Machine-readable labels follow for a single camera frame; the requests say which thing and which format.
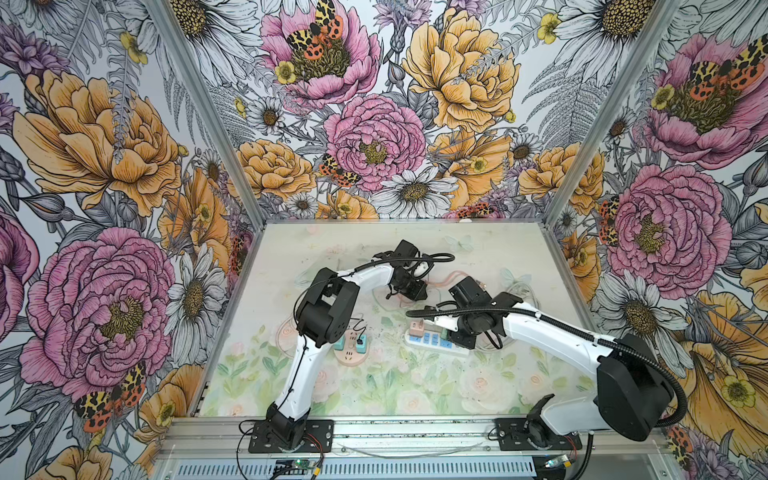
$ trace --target white daisy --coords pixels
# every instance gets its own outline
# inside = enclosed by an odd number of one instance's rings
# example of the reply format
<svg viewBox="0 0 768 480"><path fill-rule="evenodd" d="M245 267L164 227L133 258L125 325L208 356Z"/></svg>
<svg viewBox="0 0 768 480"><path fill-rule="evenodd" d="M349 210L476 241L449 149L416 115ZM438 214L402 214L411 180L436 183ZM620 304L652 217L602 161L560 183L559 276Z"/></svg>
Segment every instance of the white daisy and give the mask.
<svg viewBox="0 0 768 480"><path fill-rule="evenodd" d="M227 278L214 263L214 250L204 243L192 265L190 255L181 257L181 283L168 290L165 334L173 332L171 357L175 364L203 364L214 344L219 310L225 300Z"/></svg>
<svg viewBox="0 0 768 480"><path fill-rule="evenodd" d="M634 123L637 115L629 108L623 107L621 113L614 120L614 123L608 128L605 134L605 144L608 147L619 145L624 137L627 136L630 126Z"/></svg>
<svg viewBox="0 0 768 480"><path fill-rule="evenodd" d="M265 14L278 12L283 7L288 16L293 16L296 7L304 13L310 13L310 0L261 0L261 8Z"/></svg>
<svg viewBox="0 0 768 480"><path fill-rule="evenodd" d="M170 56L145 5L155 1L117 0L116 5L126 18L128 32L137 38L139 50L148 54L157 51L157 63L168 78ZM253 62L249 50L259 41L258 2L170 0L170 6L206 80L218 86L247 77L242 64Z"/></svg>
<svg viewBox="0 0 768 480"><path fill-rule="evenodd" d="M309 194L298 194L289 197L285 202L286 209L296 218L314 218L317 213L317 200Z"/></svg>
<svg viewBox="0 0 768 480"><path fill-rule="evenodd" d="M436 166L427 167L416 176L410 170L384 180L386 188L373 194L371 204L379 215L389 218L434 218L451 207L453 195L443 195L458 188L456 177L435 178Z"/></svg>
<svg viewBox="0 0 768 480"><path fill-rule="evenodd" d="M28 27L53 35L70 33L82 13L72 0L4 0L8 9Z"/></svg>
<svg viewBox="0 0 768 480"><path fill-rule="evenodd" d="M515 135L515 139L509 146L509 159L513 164L533 160L533 157L540 154L544 149L544 144L534 134Z"/></svg>
<svg viewBox="0 0 768 480"><path fill-rule="evenodd" d="M248 105L248 124L265 135L275 135L285 127L283 107L275 97L258 98Z"/></svg>
<svg viewBox="0 0 768 480"><path fill-rule="evenodd" d="M554 34L566 40L554 59L569 63L566 76L584 69L584 80L610 84L626 60L656 0L565 0Z"/></svg>
<svg viewBox="0 0 768 480"><path fill-rule="evenodd" d="M576 231L578 214L571 205L566 204L554 222L554 231L558 238L570 237Z"/></svg>
<svg viewBox="0 0 768 480"><path fill-rule="evenodd" d="M700 31L716 31L718 43L733 36L731 45L736 46L768 33L768 2L763 0L705 0L699 10L708 15Z"/></svg>
<svg viewBox="0 0 768 480"><path fill-rule="evenodd" d="M667 368L685 378L685 370L692 369L694 362L670 332L685 329L688 322L676 310L657 306L659 299L659 289L654 284L646 284L627 271L624 277L608 273L600 280L591 310L598 326L608 335L639 336L658 350Z"/></svg>

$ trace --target white power strip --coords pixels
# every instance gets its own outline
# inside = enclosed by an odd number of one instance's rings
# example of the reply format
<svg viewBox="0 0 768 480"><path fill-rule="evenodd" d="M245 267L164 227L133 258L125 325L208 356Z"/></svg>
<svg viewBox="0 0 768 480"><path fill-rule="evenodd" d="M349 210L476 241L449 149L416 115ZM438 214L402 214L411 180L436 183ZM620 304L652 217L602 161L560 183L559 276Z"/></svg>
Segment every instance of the white power strip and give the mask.
<svg viewBox="0 0 768 480"><path fill-rule="evenodd" d="M458 346L450 340L440 338L437 332L426 330L424 336L413 336L406 333L402 336L406 345L415 348L433 350L437 353L447 353L448 355L460 356L466 358L469 356L469 350L463 346Z"/></svg>

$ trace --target daisy center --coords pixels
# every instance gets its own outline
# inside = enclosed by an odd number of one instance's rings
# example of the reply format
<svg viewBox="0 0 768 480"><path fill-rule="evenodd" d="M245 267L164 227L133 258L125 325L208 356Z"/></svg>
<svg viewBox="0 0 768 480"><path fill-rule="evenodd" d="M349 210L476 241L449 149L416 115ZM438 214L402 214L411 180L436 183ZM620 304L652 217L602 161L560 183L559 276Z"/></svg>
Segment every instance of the daisy center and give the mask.
<svg viewBox="0 0 768 480"><path fill-rule="evenodd" d="M271 108L267 108L262 115L264 124L269 127L274 127L277 124L277 113Z"/></svg>
<svg viewBox="0 0 768 480"><path fill-rule="evenodd" d="M216 162L210 162L205 170L208 178L214 182L219 181L219 165Z"/></svg>
<svg viewBox="0 0 768 480"><path fill-rule="evenodd" d="M627 122L624 121L624 119L619 119L614 122L613 125L611 125L611 129L608 131L608 134L612 137L619 137L627 130Z"/></svg>
<svg viewBox="0 0 768 480"><path fill-rule="evenodd" d="M522 160L523 158L526 158L530 153L531 148L528 145L518 145L512 151L512 157L515 160Z"/></svg>
<svg viewBox="0 0 768 480"><path fill-rule="evenodd" d="M603 28L617 37L628 37L643 28L656 0L613 0L603 10Z"/></svg>
<svg viewBox="0 0 768 480"><path fill-rule="evenodd" d="M169 426L171 420L173 420L174 413L176 413L176 406L172 402L164 403L160 407L160 414L157 415L157 426Z"/></svg>
<svg viewBox="0 0 768 480"><path fill-rule="evenodd" d="M118 333L125 335L126 339L133 339L136 330L144 319L144 308L141 303L132 298L112 303L109 306L111 318L102 325L99 330L104 336L113 339Z"/></svg>
<svg viewBox="0 0 768 480"><path fill-rule="evenodd" d="M170 0L181 30L187 36L203 33L205 29L205 11L196 0Z"/></svg>
<svg viewBox="0 0 768 480"><path fill-rule="evenodd" d="M408 202L416 202L427 196L429 189L426 184L405 185L400 192L400 197Z"/></svg>
<svg viewBox="0 0 768 480"><path fill-rule="evenodd" d="M187 294L184 295L184 312L188 318L195 318L200 310L203 309L203 284L195 279L187 287Z"/></svg>
<svg viewBox="0 0 768 480"><path fill-rule="evenodd" d="M636 332L641 335L653 335L657 328L656 317L650 312L650 308L639 300L630 300L624 304L624 314L627 321Z"/></svg>
<svg viewBox="0 0 768 480"><path fill-rule="evenodd" d="M370 144L364 144L361 141L359 149L365 154L368 165L383 164L386 160L386 147L381 145L381 142L372 141Z"/></svg>
<svg viewBox="0 0 768 480"><path fill-rule="evenodd" d="M640 233L634 238L640 250L645 253L656 253L664 245L664 239L661 238L661 233L664 232L664 225L660 223L654 223L650 219L650 215L646 215L640 220Z"/></svg>

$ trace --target table surface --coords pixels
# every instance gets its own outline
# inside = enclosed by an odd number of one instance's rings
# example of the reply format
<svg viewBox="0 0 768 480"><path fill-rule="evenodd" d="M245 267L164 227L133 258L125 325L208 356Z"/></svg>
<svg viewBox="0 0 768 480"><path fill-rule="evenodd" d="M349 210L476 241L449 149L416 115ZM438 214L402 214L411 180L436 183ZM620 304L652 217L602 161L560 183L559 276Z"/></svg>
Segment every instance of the table surface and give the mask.
<svg viewBox="0 0 768 480"><path fill-rule="evenodd" d="M313 415L516 414L548 393L569 399L594 390L590 378L523 342L507 339L501 351L476 349L462 359L403 340L405 311L448 300L448 288L466 274L491 296L517 293L580 325L537 223L280 223L265 231L222 353L212 360L201 415L263 416L290 370L297 335L291 308L317 270L355 267L401 239L456 260L435 265L425 302L386 300L386 287L361 294L353 317L366 326L369 355L355 367L333 354L324 359Z"/></svg>

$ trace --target red wire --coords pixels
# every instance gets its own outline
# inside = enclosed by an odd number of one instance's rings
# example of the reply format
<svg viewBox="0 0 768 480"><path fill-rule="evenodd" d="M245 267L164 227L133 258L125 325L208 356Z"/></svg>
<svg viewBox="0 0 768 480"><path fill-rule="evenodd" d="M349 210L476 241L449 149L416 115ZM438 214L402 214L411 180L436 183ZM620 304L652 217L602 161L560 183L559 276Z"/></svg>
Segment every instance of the red wire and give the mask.
<svg viewBox="0 0 768 480"><path fill-rule="evenodd" d="M574 462L576 462L576 460L578 459L578 450L576 449L576 444L574 443L573 440L571 440L571 437L569 436L566 436L565 439L568 440L568 443L570 443L571 447L574 448Z"/></svg>

